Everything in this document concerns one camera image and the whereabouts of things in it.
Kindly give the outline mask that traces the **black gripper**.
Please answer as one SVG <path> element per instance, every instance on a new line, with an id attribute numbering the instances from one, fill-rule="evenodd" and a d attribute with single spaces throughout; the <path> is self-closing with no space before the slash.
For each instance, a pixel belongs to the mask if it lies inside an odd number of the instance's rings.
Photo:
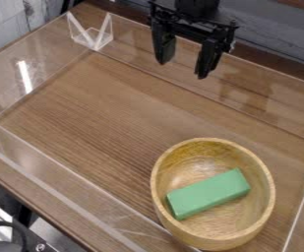
<path id="1" fill-rule="evenodd" d="M 235 43 L 237 21 L 218 5 L 219 0 L 148 0 L 155 59 L 160 65 L 172 59 L 176 35 L 200 43 L 194 66 L 199 80 L 215 69 L 222 51 L 230 52 Z"/>

